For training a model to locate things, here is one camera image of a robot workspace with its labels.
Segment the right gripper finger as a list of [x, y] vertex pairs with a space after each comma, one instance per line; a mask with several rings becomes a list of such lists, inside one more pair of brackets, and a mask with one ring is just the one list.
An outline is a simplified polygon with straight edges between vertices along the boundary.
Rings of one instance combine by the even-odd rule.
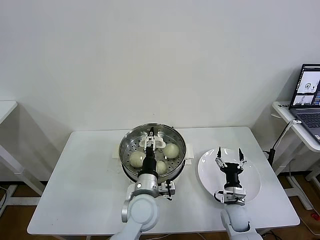
[[238, 149], [238, 157], [239, 157], [239, 163], [237, 167], [243, 168], [244, 165], [247, 163], [247, 160], [245, 159], [245, 156], [240, 148]]
[[226, 163], [222, 160], [222, 151], [221, 147], [218, 148], [217, 155], [215, 158], [215, 162], [218, 165], [219, 168], [225, 168], [227, 165]]

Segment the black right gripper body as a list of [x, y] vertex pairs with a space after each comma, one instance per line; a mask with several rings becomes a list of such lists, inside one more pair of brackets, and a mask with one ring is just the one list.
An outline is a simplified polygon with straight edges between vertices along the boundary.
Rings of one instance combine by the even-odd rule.
[[242, 188], [240, 184], [239, 175], [244, 171], [239, 163], [227, 162], [225, 166], [219, 168], [224, 174], [226, 183], [224, 189], [227, 188]]

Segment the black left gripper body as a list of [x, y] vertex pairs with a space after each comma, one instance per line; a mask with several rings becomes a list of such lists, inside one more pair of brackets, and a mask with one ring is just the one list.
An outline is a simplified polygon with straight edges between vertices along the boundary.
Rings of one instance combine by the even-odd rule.
[[156, 172], [157, 161], [155, 158], [155, 153], [152, 148], [147, 148], [145, 153], [145, 158], [142, 163], [141, 174], [152, 174], [157, 175]]

